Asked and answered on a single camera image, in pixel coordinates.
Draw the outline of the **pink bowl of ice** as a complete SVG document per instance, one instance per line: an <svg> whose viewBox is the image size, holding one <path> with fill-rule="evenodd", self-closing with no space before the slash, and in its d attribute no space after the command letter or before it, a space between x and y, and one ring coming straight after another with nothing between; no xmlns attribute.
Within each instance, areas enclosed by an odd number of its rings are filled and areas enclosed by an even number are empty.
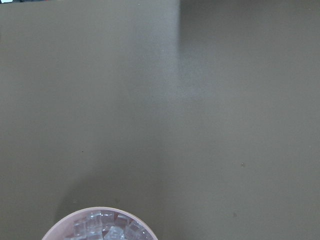
<svg viewBox="0 0 320 240"><path fill-rule="evenodd" d="M157 240L151 228L135 215L112 207L89 207L59 220L44 240Z"/></svg>

